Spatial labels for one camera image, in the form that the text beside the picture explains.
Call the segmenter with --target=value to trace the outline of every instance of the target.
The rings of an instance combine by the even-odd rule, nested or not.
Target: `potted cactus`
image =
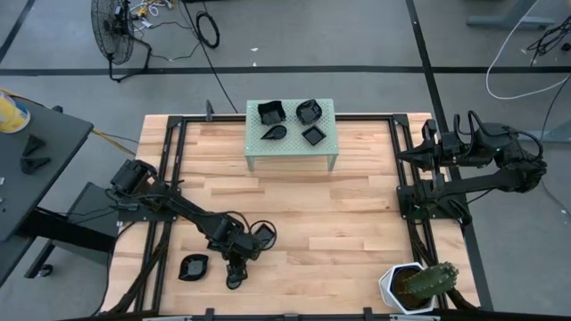
[[[386,305],[411,315],[432,311],[435,295],[451,290],[457,275],[449,262],[427,269],[415,262],[392,267],[378,283]]]

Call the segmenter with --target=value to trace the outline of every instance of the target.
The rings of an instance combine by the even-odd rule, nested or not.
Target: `black desk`
[[[0,185],[0,197],[4,202],[0,209],[5,208],[5,211],[0,210],[0,285],[36,236],[100,252],[108,252],[114,241],[114,235],[75,225],[64,216],[37,207],[85,143],[93,124],[23,99],[14,100],[30,111],[31,120],[21,132],[0,134],[0,177],[4,178]],[[33,175],[26,175],[21,172],[20,157],[30,134],[46,142],[46,146],[31,157],[50,157],[52,160]]]

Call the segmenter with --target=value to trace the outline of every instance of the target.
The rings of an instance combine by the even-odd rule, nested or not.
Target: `fan grille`
[[[123,8],[120,19],[115,10]],[[114,64],[126,62],[133,53],[133,20],[128,10],[128,1],[92,0],[91,26],[95,41],[103,56]]]

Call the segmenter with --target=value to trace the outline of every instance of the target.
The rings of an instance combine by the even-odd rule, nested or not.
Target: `cactus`
[[[419,299],[443,294],[456,285],[457,275],[458,270],[450,262],[437,264],[405,279],[401,294],[412,294]]]

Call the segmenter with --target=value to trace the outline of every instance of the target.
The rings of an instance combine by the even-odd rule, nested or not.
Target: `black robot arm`
[[[455,210],[451,209],[447,196],[492,189],[524,193],[539,184],[547,165],[542,160],[542,144],[536,137],[507,125],[483,123],[473,111],[468,113],[468,122],[470,131],[462,132],[459,115],[455,115],[454,131],[441,133],[441,139],[436,141],[436,124],[432,119],[427,120],[422,128],[422,144],[399,153],[399,159],[432,172],[432,180],[421,179],[413,186],[401,186],[397,191],[405,218],[425,218],[432,215],[427,212],[436,207],[444,211]],[[469,143],[464,143],[460,135],[470,136]],[[517,140],[520,135],[529,136],[536,142],[537,154],[531,154],[521,146]],[[440,172],[441,167],[481,168],[493,161],[498,171],[491,175],[446,182]]]
[[[248,275],[246,261],[256,260],[276,241],[276,230],[261,222],[252,233],[250,226],[235,217],[235,211],[212,213],[180,195],[179,191],[157,179],[156,170],[140,160],[127,160],[111,181],[114,194],[121,199],[137,199],[143,206],[160,214],[181,216],[196,225],[209,241],[208,249],[219,251],[228,260],[227,286],[237,288]]]

